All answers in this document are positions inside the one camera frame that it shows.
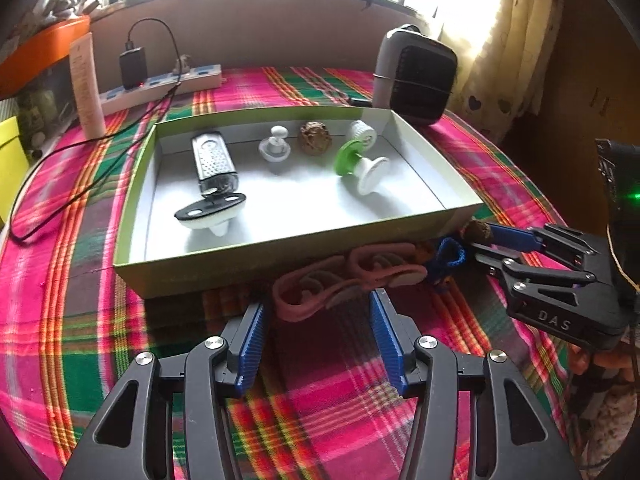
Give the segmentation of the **brown walnut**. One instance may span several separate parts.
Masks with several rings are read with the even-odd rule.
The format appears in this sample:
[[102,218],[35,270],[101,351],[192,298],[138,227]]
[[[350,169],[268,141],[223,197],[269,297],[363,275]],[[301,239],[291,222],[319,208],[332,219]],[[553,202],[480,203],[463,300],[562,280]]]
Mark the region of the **brown walnut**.
[[305,122],[297,136],[300,149],[307,155],[320,156],[332,144],[332,136],[324,122]]
[[461,230],[461,238],[466,244],[491,245],[494,233],[489,222],[471,219]]

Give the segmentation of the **black disc with white pads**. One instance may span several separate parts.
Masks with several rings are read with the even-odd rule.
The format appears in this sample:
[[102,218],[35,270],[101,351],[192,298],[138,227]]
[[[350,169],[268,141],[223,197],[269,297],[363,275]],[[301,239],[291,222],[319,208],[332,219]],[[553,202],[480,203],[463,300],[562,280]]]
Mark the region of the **black disc with white pads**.
[[175,218],[192,231],[207,230],[222,237],[228,233],[230,222],[239,215],[245,202],[243,193],[209,196],[178,210]]

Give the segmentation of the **metal grater box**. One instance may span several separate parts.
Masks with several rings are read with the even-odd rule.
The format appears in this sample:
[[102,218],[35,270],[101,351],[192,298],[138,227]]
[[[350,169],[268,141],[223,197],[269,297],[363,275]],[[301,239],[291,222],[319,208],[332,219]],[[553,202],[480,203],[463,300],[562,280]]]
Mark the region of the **metal grater box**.
[[191,142],[201,194],[208,197],[234,193],[239,176],[222,135],[218,131],[203,132]]

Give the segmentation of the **green white spool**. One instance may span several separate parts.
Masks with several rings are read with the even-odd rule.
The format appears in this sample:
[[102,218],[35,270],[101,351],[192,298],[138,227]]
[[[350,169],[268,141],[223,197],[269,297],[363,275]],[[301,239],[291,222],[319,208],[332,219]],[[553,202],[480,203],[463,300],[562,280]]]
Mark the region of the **green white spool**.
[[340,177],[357,179],[356,189],[361,196],[373,193],[390,169],[390,159],[380,156],[370,159],[363,155],[364,144],[350,140],[341,146],[334,159],[334,171]]

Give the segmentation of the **white round jar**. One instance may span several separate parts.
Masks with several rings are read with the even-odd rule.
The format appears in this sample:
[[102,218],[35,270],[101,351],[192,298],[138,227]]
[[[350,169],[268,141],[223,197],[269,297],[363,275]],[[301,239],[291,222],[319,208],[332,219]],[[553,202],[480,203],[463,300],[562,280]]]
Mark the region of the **white round jar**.
[[363,120],[355,120],[348,127],[347,139],[360,142],[363,149],[369,151],[378,140],[378,133]]

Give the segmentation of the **small white knob gadget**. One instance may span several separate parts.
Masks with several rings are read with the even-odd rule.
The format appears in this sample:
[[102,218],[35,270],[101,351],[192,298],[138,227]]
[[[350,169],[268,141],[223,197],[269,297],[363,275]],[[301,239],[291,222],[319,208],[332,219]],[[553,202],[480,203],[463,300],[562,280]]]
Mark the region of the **small white knob gadget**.
[[291,154],[288,144],[288,129],[276,125],[270,129],[270,136],[262,139],[258,145],[258,152],[267,162],[284,162]]

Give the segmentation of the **green white shallow box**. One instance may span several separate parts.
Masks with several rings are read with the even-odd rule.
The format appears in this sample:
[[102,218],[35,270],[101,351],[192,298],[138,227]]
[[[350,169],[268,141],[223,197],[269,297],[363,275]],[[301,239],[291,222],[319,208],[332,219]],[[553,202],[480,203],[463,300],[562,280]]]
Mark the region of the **green white shallow box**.
[[[309,156],[294,148],[267,162],[259,143],[275,126],[299,132],[324,122],[334,148],[362,120],[378,138],[370,158],[390,169],[360,195],[352,176],[333,168],[335,152]],[[229,217],[182,221],[178,211],[201,199],[192,141],[219,133],[239,175],[244,202]],[[391,110],[338,106],[249,108],[163,122],[134,165],[113,266],[143,298],[268,278],[352,248],[429,240],[463,226],[480,196],[422,133]]]

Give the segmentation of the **cream heart curtain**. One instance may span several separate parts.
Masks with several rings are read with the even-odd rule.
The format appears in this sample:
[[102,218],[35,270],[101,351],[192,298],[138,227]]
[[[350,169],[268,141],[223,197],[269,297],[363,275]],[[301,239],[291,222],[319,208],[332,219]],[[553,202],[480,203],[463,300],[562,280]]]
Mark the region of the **cream heart curtain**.
[[458,57],[449,109],[495,143],[539,107],[564,0],[446,0],[440,41]]

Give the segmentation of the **grey portable fan heater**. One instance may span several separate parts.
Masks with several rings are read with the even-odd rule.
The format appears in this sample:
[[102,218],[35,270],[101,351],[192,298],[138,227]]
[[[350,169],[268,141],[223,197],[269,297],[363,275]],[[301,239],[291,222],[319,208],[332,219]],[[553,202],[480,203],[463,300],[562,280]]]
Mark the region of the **grey portable fan heater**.
[[431,125],[444,114],[454,88],[454,50],[405,24],[386,32],[374,70],[372,106]]

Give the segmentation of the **white power strip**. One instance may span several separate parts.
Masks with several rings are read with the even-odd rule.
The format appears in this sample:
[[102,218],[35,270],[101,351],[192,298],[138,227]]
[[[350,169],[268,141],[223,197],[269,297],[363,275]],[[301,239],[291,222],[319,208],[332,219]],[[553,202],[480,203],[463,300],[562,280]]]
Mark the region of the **white power strip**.
[[[149,78],[141,86],[130,90],[118,87],[100,94],[100,102],[104,115],[111,115],[121,110],[129,110],[149,102],[160,100],[169,90],[174,88],[178,76],[163,74]],[[202,90],[219,88],[224,82],[220,64],[191,68],[183,74],[176,95],[193,93]]]

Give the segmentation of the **yellow box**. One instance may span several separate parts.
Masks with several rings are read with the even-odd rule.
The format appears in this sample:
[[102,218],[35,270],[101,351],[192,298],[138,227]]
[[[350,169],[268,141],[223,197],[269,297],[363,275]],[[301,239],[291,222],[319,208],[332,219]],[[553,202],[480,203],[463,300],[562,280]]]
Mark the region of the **yellow box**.
[[29,163],[20,140],[15,116],[0,124],[0,214],[1,224],[8,221],[11,207],[27,174]]

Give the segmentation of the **pink cosmetic tube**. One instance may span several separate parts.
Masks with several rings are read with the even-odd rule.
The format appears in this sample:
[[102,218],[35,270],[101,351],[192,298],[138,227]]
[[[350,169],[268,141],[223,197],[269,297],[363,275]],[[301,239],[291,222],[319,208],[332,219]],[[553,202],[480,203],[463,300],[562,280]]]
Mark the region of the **pink cosmetic tube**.
[[82,131],[87,140],[98,140],[106,135],[106,130],[91,32],[70,45],[70,79]]

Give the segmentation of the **orange box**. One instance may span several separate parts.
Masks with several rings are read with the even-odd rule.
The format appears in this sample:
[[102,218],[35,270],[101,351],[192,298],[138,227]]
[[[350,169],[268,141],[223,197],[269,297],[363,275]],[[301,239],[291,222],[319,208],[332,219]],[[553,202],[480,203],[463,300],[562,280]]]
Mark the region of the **orange box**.
[[18,47],[0,67],[1,99],[21,91],[46,68],[70,53],[70,44],[88,34],[91,18],[73,18],[43,29]]

